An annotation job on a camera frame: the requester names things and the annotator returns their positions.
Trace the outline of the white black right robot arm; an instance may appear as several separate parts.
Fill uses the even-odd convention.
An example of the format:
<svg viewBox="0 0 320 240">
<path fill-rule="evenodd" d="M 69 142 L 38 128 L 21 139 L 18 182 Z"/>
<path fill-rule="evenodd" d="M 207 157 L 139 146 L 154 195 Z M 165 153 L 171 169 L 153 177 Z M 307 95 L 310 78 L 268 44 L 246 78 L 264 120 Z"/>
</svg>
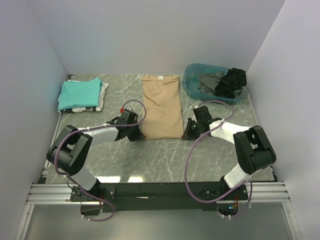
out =
<svg viewBox="0 0 320 240">
<path fill-rule="evenodd" d="M 202 135 L 225 140 L 235 147 L 237 164 L 220 179 L 219 200 L 232 199 L 237 194 L 237 187 L 277 160 L 275 151 L 261 126 L 241 126 L 227 122 L 224 118 L 213 118 L 205 105 L 193 109 L 193 117 L 187 119 L 182 139 L 195 140 L 193 144 L 195 147 Z"/>
</svg>

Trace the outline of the tan t shirt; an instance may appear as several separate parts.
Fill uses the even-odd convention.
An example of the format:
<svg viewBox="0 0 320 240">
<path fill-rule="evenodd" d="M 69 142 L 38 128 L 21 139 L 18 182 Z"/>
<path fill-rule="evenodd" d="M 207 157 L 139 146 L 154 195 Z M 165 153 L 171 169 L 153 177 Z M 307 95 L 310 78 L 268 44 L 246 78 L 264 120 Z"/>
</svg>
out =
<svg viewBox="0 0 320 240">
<path fill-rule="evenodd" d="M 142 133 L 147 140 L 180 139 L 184 133 L 179 77 L 142 77 L 143 103 L 146 118 Z"/>
</svg>

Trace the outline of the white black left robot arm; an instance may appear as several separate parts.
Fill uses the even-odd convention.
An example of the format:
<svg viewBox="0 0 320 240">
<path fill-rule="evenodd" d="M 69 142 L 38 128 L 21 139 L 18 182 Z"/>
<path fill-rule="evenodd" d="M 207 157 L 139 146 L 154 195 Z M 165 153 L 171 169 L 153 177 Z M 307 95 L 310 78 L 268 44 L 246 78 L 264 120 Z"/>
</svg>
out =
<svg viewBox="0 0 320 240">
<path fill-rule="evenodd" d="M 124 138 L 131 142 L 145 138 L 138 124 L 137 113 L 127 108 L 120 110 L 120 116 L 100 126 L 76 128 L 67 125 L 49 148 L 46 159 L 80 185 L 82 195 L 88 201 L 94 201 L 102 198 L 104 191 L 100 181 L 85 167 L 89 150 L 93 145 Z"/>
</svg>

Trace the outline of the teal plastic basket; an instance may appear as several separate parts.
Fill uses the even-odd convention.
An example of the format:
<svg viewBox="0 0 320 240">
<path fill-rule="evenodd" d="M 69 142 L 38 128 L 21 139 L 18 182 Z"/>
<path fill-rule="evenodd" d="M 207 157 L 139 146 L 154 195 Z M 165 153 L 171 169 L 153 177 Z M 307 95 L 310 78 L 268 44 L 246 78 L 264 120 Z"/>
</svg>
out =
<svg viewBox="0 0 320 240">
<path fill-rule="evenodd" d="M 212 95 L 207 95 L 203 94 L 200 92 L 198 89 L 198 83 L 199 83 L 199 75 L 205 75 L 205 74 L 210 74 L 210 73 L 216 73 L 219 71 L 222 71 L 224 75 L 227 74 L 229 68 L 225 67 L 220 67 L 220 66 L 213 66 L 213 65 L 207 65 L 207 64 L 199 64 L 199 63 L 194 63 L 189 65 L 183 75 L 183 88 L 187 92 L 187 95 L 196 100 L 201 100 L 201 101 L 221 101 L 225 102 L 228 105 L 234 105 L 236 103 L 241 102 L 245 97 L 241 97 L 238 99 L 231 99 L 231 98 L 225 98 L 225 97 L 219 97 L 219 96 L 212 96 Z"/>
</svg>

